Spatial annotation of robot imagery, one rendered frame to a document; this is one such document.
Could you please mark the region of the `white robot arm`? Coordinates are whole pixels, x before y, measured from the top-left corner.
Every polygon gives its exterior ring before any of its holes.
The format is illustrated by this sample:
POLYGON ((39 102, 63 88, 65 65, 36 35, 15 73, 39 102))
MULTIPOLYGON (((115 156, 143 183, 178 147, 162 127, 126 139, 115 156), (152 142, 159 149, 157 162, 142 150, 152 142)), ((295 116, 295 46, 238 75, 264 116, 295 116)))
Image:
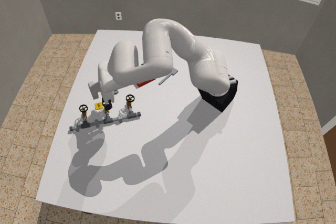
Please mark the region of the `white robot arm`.
POLYGON ((188 63, 194 87, 220 97, 230 84, 223 53, 211 49, 188 29, 170 19, 149 21, 143 30, 143 65, 139 66, 138 50, 130 40, 121 40, 113 48, 109 60, 98 65, 98 82, 88 82, 93 99, 98 92, 109 93, 130 85, 167 76, 173 70, 172 49, 188 63))

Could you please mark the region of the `yellow tag on chain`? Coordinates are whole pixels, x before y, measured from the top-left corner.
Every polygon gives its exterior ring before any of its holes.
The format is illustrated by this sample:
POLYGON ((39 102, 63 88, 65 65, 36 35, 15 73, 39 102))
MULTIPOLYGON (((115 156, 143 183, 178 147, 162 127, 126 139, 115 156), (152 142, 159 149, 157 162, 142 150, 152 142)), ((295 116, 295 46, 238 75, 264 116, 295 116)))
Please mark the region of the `yellow tag on chain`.
MULTIPOLYGON (((95 103, 95 109, 102 109, 103 106, 102 106, 102 102, 99 102, 99 103, 95 103)), ((104 109, 104 108, 103 108, 104 109)))

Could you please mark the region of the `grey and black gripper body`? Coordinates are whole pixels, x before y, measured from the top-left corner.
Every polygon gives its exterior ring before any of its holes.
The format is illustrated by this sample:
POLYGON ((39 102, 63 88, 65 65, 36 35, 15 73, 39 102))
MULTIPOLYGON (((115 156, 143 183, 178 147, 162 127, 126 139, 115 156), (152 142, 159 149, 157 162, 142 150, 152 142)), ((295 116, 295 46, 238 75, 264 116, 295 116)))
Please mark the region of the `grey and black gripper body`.
POLYGON ((108 100, 110 99, 111 99, 111 102, 114 103, 114 91, 109 92, 109 93, 104 93, 101 91, 100 93, 106 105, 108 104, 108 100))

